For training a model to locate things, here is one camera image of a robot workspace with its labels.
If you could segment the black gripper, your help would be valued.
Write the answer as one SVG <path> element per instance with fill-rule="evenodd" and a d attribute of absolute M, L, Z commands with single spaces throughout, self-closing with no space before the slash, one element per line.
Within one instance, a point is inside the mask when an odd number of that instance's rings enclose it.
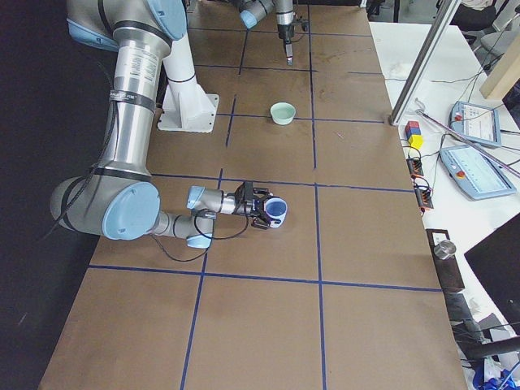
<path fill-rule="evenodd" d="M 234 192 L 233 214 L 252 217 L 254 228 L 268 229 L 271 227 L 271 217 L 267 214 L 260 215 L 259 202 L 260 199 L 270 196 L 268 188 L 256 188 L 252 181 L 244 181 Z"/>
<path fill-rule="evenodd" d="M 307 31 L 306 19 L 295 19 L 290 24 L 277 24 L 278 36 L 284 41 L 284 52 L 289 66 L 293 65 L 293 44 L 295 27 L 300 24 L 304 32 Z"/>

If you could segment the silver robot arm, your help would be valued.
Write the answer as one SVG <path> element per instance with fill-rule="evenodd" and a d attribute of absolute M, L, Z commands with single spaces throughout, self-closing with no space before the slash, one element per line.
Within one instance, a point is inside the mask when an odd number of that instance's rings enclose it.
<path fill-rule="evenodd" d="M 275 11 L 278 37 L 283 42 L 287 64 L 292 66 L 295 26 L 300 24 L 304 32 L 306 32 L 309 27 L 309 20 L 297 15 L 293 1 L 232 0 L 230 3 L 239 11 L 240 19 L 247 29 L 252 29 L 272 11 Z"/>
<path fill-rule="evenodd" d="M 279 223 L 273 197 L 250 182 L 229 194 L 192 187 L 190 215 L 161 209 L 145 165 L 160 76 L 167 76 L 166 131 L 210 132 L 219 104 L 219 97 L 197 82 L 182 2 L 70 1 L 67 22 L 75 41 L 112 50 L 117 61 L 101 155 L 86 175 L 54 190 L 50 211 L 56 223 L 112 240 L 179 237 L 199 249 L 210 246 L 219 213 L 243 215 L 260 228 Z"/>

